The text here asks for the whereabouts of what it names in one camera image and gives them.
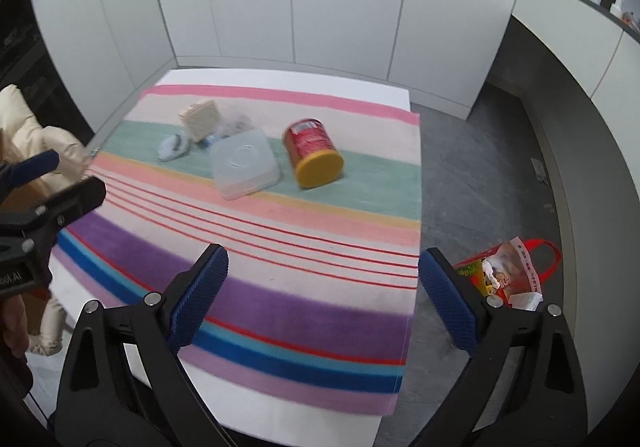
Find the person's left hand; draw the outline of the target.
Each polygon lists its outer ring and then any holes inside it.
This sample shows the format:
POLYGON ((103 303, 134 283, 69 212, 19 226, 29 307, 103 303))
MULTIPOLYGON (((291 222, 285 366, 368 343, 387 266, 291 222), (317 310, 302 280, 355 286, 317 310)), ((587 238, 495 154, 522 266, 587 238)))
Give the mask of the person's left hand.
POLYGON ((16 358, 25 355, 29 347, 25 304, 20 295, 1 303, 1 331, 4 342, 16 358))

